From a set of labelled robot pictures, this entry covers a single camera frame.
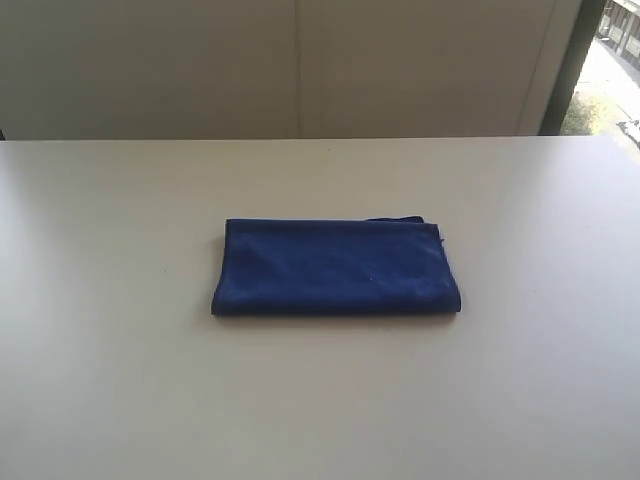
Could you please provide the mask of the blue microfibre towel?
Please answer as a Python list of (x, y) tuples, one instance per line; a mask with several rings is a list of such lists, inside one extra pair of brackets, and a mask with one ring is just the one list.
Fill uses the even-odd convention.
[(226, 222), (214, 316), (451, 315), (461, 309), (439, 228), (420, 216)]

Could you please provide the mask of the dark window frame post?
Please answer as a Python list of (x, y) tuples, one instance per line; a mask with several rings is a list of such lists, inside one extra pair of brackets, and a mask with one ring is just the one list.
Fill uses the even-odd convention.
[(584, 0), (576, 15), (538, 134), (557, 136), (604, 11), (605, 0)]

